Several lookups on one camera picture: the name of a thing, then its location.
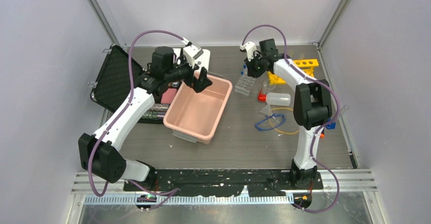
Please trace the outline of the small glass beaker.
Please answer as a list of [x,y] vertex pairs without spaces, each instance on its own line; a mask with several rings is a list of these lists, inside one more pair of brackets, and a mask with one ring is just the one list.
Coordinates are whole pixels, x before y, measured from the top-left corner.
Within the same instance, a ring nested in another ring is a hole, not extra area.
[[275,86],[276,86],[276,85],[275,85],[275,84],[272,84],[270,80],[265,80],[265,81],[263,82],[262,92],[263,92],[263,93],[269,93],[269,92],[271,92],[272,90],[274,90]]

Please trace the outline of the clear tube rack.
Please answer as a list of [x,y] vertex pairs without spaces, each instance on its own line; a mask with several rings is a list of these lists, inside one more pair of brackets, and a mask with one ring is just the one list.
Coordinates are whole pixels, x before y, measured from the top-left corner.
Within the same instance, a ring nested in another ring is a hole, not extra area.
[[256,78],[243,74],[239,77],[234,89],[236,92],[240,94],[249,96],[255,81],[256,81]]

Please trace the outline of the white wash bottle red cap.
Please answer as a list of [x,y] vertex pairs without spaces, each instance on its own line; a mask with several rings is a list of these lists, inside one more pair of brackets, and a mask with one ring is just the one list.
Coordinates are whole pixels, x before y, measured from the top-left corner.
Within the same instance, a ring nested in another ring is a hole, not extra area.
[[288,107],[291,104],[291,95],[288,93],[278,93],[271,91],[259,92],[257,99],[258,101],[274,106]]

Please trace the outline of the yellow test tube rack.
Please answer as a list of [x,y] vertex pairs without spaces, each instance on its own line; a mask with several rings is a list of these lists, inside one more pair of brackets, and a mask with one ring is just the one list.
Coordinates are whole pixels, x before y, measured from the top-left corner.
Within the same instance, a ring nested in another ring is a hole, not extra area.
[[[311,77],[314,76],[314,68],[319,66],[319,62],[317,59],[301,59],[301,60],[294,60],[294,63],[303,70],[307,75]],[[268,79],[270,80],[270,84],[286,84],[286,82],[279,76],[267,72]]]

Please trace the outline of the blue safety glasses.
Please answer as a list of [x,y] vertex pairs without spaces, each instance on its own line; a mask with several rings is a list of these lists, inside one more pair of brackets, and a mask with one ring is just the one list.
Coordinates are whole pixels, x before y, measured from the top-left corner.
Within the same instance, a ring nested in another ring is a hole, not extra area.
[[281,125],[286,122],[286,117],[284,114],[272,114],[266,115],[261,121],[254,124],[255,129],[258,131],[271,131],[278,129]]

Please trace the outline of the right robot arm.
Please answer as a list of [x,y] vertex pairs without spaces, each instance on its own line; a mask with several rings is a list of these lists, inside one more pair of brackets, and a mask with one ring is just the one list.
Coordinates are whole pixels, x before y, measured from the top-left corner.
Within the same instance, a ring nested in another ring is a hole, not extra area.
[[286,53],[278,51],[274,39],[241,44],[248,76],[258,78],[270,71],[282,78],[293,90],[293,115],[299,126],[297,151],[292,159],[289,182],[304,188],[317,176],[315,155],[324,124],[332,117],[328,82],[316,80],[301,70]]

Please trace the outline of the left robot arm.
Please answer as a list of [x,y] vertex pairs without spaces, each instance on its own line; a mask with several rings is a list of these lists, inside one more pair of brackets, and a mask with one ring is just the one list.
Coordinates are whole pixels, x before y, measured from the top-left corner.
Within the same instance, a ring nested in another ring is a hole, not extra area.
[[129,92],[113,115],[92,134],[78,140],[81,166],[89,183],[99,177],[108,183],[132,180],[143,190],[151,190],[156,177],[151,166],[124,158],[121,147],[136,123],[171,83],[182,83],[194,92],[202,92],[213,84],[207,77],[210,51],[191,45],[183,48],[157,47],[144,68],[128,57]]

